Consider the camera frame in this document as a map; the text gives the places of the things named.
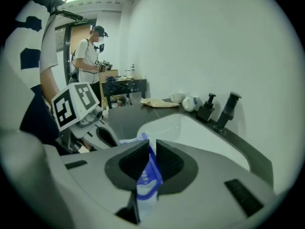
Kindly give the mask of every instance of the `white mug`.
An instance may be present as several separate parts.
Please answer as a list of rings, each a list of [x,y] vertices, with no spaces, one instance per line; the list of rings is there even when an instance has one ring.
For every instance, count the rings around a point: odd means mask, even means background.
[[[170,99],[173,103],[179,104],[184,98],[184,94],[170,94]]]
[[[196,105],[198,104],[198,96],[193,96],[190,94],[186,94],[185,99],[182,102],[182,106],[184,108],[184,110],[191,112],[194,110],[194,108],[196,107]]]

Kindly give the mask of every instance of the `door frame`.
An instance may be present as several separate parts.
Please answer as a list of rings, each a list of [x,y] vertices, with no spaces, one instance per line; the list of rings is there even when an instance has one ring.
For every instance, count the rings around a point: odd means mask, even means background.
[[[69,84],[69,80],[71,77],[70,72],[70,40],[71,40],[71,32],[74,27],[82,26],[82,25],[92,25],[94,27],[96,25],[96,19],[89,19],[86,23],[75,24],[75,22],[65,24],[62,26],[58,26],[55,29],[60,29],[65,27],[65,35],[63,38],[63,69],[65,72],[66,84]]]

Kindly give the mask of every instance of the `backpack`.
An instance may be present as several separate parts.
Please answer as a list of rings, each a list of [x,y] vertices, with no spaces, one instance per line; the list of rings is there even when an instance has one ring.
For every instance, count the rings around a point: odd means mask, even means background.
[[[73,61],[75,60],[75,52],[76,52],[76,49],[74,50],[72,57],[71,57],[71,62],[73,65],[74,65]],[[71,72],[69,84],[74,83],[74,82],[79,82],[79,80],[78,80],[79,71],[80,71],[80,69],[75,67],[75,70],[73,72]]]

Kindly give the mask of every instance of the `black cap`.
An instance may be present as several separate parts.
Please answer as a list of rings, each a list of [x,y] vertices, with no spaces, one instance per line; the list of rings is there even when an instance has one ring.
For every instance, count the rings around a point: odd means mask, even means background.
[[[99,37],[104,36],[105,30],[102,26],[100,26],[100,25],[94,26],[92,28],[92,30],[98,31],[99,32]]]

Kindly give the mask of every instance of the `beige cloth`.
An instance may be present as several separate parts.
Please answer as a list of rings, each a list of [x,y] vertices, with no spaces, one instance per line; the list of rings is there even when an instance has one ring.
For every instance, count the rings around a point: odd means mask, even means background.
[[[142,98],[141,103],[154,108],[171,108],[180,105],[180,104],[169,103],[160,99],[152,99],[152,98],[145,98],[145,99]]]

